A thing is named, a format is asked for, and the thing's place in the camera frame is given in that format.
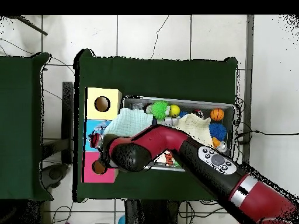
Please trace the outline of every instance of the yellow ball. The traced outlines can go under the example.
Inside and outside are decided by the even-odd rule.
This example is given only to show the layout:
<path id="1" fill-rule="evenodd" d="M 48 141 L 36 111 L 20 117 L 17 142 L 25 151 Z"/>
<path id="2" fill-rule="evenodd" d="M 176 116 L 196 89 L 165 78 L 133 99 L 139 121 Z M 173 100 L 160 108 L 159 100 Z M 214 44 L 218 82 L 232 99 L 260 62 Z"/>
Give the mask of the yellow ball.
<path id="1" fill-rule="evenodd" d="M 177 117 L 180 114 L 180 108 L 177 105 L 171 105 L 171 110 L 169 112 L 169 115 L 171 117 Z"/>

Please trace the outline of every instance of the round hole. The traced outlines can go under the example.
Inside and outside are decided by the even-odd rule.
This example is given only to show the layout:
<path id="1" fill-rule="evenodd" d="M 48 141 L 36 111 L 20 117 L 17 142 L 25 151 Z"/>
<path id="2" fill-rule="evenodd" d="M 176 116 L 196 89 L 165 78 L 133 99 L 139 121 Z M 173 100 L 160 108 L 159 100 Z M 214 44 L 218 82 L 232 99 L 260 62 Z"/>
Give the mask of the round hole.
<path id="1" fill-rule="evenodd" d="M 104 167 L 100 161 L 96 160 L 92 163 L 92 170 L 96 174 L 103 174 L 103 173 L 106 173 L 107 167 Z"/>
<path id="2" fill-rule="evenodd" d="M 95 108 L 97 111 L 108 111 L 110 108 L 110 100 L 105 96 L 100 96 L 95 100 Z"/>

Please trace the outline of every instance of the green cloth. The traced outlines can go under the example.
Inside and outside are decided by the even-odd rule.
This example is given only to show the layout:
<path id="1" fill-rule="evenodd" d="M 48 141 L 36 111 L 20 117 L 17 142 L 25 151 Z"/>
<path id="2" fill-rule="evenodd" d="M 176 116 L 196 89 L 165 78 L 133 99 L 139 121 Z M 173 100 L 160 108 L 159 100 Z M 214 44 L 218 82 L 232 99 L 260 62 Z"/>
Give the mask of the green cloth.
<path id="1" fill-rule="evenodd" d="M 109 88 L 118 89 L 123 96 L 234 104 L 235 58 L 227 61 L 96 58 L 91 50 L 86 49 L 79 52 L 74 66 L 79 69 L 75 80 L 76 85 L 79 83 L 78 198 L 213 200 L 187 172 L 120 172 L 113 184 L 82 183 L 84 91 L 87 87 Z"/>
<path id="2" fill-rule="evenodd" d="M 0 198 L 51 200 L 40 184 L 41 68 L 48 53 L 0 57 Z"/>

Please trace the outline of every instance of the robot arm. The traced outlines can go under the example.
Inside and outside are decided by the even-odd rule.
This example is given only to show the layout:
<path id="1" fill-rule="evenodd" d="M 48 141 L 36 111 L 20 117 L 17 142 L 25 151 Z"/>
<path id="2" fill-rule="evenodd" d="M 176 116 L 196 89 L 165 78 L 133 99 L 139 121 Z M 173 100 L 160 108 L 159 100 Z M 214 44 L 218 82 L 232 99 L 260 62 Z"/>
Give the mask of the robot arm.
<path id="1" fill-rule="evenodd" d="M 165 150 L 241 224 L 294 224 L 297 208 L 238 164 L 182 131 L 153 125 L 132 138 L 106 135 L 101 162 L 138 172 Z"/>

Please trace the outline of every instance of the blue towel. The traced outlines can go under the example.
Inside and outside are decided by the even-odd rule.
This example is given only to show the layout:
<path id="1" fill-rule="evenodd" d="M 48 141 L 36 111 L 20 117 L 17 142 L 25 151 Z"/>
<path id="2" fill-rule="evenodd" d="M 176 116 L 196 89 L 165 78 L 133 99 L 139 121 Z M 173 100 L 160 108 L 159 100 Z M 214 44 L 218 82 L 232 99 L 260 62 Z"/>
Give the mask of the blue towel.
<path id="1" fill-rule="evenodd" d="M 114 134 L 120 137 L 133 137 L 152 124 L 152 114 L 143 110 L 120 109 L 119 115 L 106 127 L 103 136 Z"/>

